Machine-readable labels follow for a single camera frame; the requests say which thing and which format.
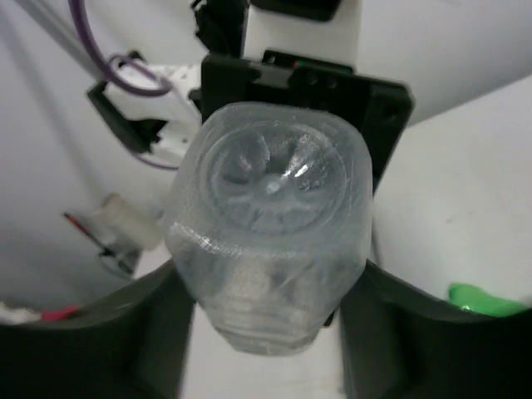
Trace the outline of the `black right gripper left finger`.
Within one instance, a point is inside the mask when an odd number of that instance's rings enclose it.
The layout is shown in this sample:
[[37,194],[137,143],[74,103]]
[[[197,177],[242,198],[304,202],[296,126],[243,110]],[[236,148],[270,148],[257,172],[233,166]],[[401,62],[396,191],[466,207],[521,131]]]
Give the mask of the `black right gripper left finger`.
[[1,327],[3,398],[177,398],[194,302],[167,262],[69,317]]

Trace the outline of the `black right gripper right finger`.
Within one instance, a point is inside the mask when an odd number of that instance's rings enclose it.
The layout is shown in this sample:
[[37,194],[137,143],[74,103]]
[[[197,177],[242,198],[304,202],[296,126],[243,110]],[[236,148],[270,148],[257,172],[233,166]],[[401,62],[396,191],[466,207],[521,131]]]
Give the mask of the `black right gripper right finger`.
[[368,262],[342,300],[349,398],[529,398],[531,312],[461,310]]

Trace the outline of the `green plastic bottle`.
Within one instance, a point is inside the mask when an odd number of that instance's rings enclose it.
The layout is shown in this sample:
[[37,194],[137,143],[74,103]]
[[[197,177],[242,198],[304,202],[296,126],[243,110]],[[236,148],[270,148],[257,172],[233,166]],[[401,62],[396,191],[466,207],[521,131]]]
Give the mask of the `green plastic bottle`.
[[531,309],[531,306],[495,296],[466,283],[452,283],[447,295],[447,301],[462,310],[495,318],[509,317]]

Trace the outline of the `clear plastic bottle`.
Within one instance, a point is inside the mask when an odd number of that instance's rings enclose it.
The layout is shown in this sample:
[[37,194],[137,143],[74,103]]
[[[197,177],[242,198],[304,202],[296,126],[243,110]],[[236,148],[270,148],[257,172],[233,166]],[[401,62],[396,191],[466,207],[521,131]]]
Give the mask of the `clear plastic bottle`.
[[325,111],[239,102],[215,111],[182,160],[165,244],[191,297],[235,350],[306,350],[362,276],[372,161]]

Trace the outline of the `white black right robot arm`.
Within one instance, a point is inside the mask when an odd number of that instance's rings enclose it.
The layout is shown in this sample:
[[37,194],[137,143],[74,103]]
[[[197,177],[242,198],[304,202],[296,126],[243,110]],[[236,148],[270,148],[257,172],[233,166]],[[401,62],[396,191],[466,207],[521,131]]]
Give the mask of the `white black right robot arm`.
[[66,318],[1,329],[4,398],[528,398],[531,99],[409,126],[356,70],[358,1],[195,2],[202,62],[107,66],[128,148],[171,134],[161,260]]

